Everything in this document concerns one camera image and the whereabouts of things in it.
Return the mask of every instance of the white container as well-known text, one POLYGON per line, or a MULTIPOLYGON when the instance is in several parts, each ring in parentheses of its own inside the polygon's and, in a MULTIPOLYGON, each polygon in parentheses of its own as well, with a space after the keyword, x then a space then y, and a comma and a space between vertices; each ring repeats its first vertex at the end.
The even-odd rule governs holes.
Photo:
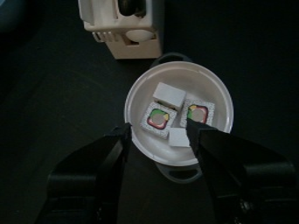
POLYGON ((158 58, 164 42, 164 0, 146 0, 143 17, 123 16, 118 0, 79 0, 84 28, 115 59, 158 58))
MULTIPOLYGON (((136 148, 163 166, 182 167, 198 164, 192 149, 172 147, 160 137, 148 135, 140 128, 146 108, 152 101, 152 95, 159 82, 176 86, 186 91, 186 98, 215 103, 211 126, 228 132, 234 120, 234 108, 230 92, 216 74, 206 67, 187 61, 167 62, 159 65, 164 58, 174 56, 186 60, 179 54, 171 53, 158 59, 152 67, 136 80, 126 99, 126 122, 132 124, 132 141, 136 148)), ((174 127, 180 127, 180 119, 174 127)))

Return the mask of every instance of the white square object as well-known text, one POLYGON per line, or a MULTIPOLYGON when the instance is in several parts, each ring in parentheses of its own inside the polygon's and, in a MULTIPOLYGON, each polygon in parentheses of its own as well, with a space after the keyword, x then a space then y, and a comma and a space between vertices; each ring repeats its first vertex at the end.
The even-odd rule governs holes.
POLYGON ((154 100, 163 104, 166 107, 180 111, 183 107, 183 101, 186 92, 176 87, 172 87, 159 82, 154 91, 154 100))
POLYGON ((156 102, 151 102, 140 123, 142 128, 166 139, 168 137, 170 128, 172 127, 175 117, 175 110, 167 108, 156 102))
POLYGON ((183 129, 183 128, 171 128, 170 129, 168 144, 175 147, 191 147, 186 129, 183 129))
POLYGON ((211 126, 215 104, 207 101, 186 100, 182 109, 180 126, 187 127, 187 118, 211 126))

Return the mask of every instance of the white appliance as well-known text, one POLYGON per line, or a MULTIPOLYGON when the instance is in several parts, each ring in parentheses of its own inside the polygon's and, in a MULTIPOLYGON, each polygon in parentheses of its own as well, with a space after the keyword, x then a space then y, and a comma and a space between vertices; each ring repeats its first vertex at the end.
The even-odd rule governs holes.
POLYGON ((115 59, 163 54, 164 0, 79 0, 84 28, 104 42, 115 59))

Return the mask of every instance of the black floor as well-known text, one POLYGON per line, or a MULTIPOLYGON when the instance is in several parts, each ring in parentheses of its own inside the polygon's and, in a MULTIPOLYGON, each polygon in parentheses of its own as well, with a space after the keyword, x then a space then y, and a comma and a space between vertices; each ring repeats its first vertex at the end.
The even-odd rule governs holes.
MULTIPOLYGON (((124 122, 127 92, 151 59, 115 60, 84 31, 76 0, 28 1, 0 36, 0 222, 34 223, 58 162, 124 122)), ((232 134, 299 169, 298 6, 166 1, 164 52, 188 55, 227 85, 232 134)), ((119 223, 214 223, 200 179, 176 185, 132 147, 119 223)))

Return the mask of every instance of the food item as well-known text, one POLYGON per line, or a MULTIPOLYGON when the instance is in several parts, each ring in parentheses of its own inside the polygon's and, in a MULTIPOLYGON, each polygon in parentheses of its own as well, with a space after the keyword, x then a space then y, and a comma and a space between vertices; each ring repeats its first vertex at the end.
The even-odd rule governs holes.
POLYGON ((166 139, 168 137, 175 117, 175 110, 156 102, 151 102, 147 111, 144 112, 140 126, 143 130, 166 139))
POLYGON ((198 123, 206 123, 211 126, 214 117, 215 104, 207 101, 187 99, 182 109, 180 126, 187 127, 187 118, 198 123))

